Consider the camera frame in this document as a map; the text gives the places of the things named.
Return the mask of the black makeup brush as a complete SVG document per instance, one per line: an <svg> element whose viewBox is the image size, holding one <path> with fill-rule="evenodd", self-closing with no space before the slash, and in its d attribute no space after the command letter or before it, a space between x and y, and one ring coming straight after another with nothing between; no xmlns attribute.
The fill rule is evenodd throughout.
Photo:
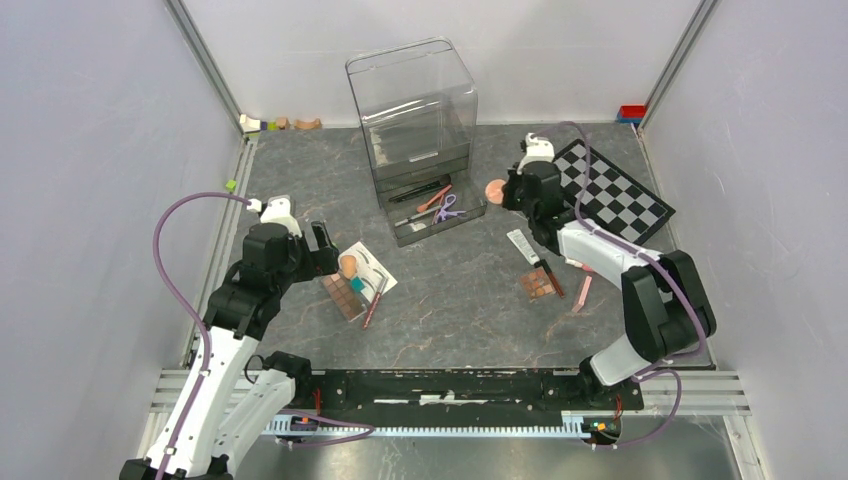
<svg viewBox="0 0 848 480"><path fill-rule="evenodd" d="M407 192L392 196L388 199L388 201L391 203L401 203L430 192L439 191L447 186L449 186L449 183L443 183L439 181L430 182L425 185L415 187Z"/></svg>

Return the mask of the clear acrylic drawer organizer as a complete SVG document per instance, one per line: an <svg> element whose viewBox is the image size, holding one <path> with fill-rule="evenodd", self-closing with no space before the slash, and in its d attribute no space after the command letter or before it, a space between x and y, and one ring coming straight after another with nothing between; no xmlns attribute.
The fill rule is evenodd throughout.
<svg viewBox="0 0 848 480"><path fill-rule="evenodd" d="M482 216L471 178L478 93L453 43L433 37L350 58L345 73L359 118L378 204L404 247ZM460 217L433 225L436 212L394 227L438 191L391 203L392 196L439 181L452 185Z"/></svg>

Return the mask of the thin pink lip brush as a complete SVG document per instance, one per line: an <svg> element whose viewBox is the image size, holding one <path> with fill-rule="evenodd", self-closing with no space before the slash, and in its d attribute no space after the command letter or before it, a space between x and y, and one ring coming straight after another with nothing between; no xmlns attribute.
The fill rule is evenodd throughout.
<svg viewBox="0 0 848 480"><path fill-rule="evenodd" d="M451 184L446 185L444 188L439 190L432 198L430 198L426 203L419 205L416 208L416 211L418 213L425 213L431 207L436 206L441 201L441 199L451 190L451 188Z"/></svg>

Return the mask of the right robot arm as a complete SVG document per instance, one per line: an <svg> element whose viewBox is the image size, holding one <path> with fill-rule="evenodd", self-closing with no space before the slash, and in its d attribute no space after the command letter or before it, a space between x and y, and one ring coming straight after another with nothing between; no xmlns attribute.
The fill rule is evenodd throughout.
<svg viewBox="0 0 848 480"><path fill-rule="evenodd" d="M622 295L624 333L581 362L577 392L591 408L612 401L622 382L660 364L694 355L716 331L716 319L693 258L627 242L567 206L561 172L551 162L515 164L502 205L520 211L535 242L588 265Z"/></svg>

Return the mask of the black silver mascara pen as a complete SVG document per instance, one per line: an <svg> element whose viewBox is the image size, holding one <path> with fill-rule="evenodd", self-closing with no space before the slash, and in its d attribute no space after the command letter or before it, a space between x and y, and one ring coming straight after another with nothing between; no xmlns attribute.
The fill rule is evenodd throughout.
<svg viewBox="0 0 848 480"><path fill-rule="evenodd" d="M414 222L414 221L416 221L416 220L418 220L418 219L420 219L420 218L423 218L423 217L427 216L428 214L431 214L431 213L434 213L434 212L439 211L439 210L440 210L440 208L441 208L441 207L436 206L436 207L432 207L432 208L429 208L429 209L427 209L427 210L424 210L424 211L422 211L422 212L415 213L415 214L413 214L413 215L411 215L411 216L408 216L408 217L406 217L406 218L403 218L403 219L401 219L401 220L399 220L399 221L395 222L395 223L394 223L394 227L401 227L401 226L407 225L407 224L409 224L409 223L412 223L412 222Z"/></svg>

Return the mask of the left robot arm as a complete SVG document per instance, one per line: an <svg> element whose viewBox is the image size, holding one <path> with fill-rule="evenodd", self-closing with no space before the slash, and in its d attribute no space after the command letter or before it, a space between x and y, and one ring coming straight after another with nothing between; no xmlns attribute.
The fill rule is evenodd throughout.
<svg viewBox="0 0 848 480"><path fill-rule="evenodd" d="M164 430L139 459L125 462L122 479L232 479L272 417L286 405L302 407L314 394L308 359L276 351L263 361L247 396L228 406L237 381L282 297L301 282L338 270L339 250L322 221L311 228L317 247L284 225L260 223L243 252L210 295L203 343Z"/></svg>

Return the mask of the round peach powder puff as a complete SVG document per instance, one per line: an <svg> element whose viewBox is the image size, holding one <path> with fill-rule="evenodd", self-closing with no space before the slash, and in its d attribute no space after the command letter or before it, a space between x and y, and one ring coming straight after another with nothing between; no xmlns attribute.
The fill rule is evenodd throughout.
<svg viewBox="0 0 848 480"><path fill-rule="evenodd" d="M485 187L486 199L492 204L501 205L504 199L503 188L505 185L506 181L503 179L494 179L490 181Z"/></svg>

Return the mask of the purple eyelash curler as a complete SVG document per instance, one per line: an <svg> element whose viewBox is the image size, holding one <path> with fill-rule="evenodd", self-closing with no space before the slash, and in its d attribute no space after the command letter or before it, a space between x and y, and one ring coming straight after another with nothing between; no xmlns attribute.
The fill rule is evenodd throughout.
<svg viewBox="0 0 848 480"><path fill-rule="evenodd" d="M466 213L465 210L457 210L454 208L456 201L456 194L446 194L443 197L438 211L434 215L432 224L435 225L441 222L445 222L449 219L457 218L464 215Z"/></svg>

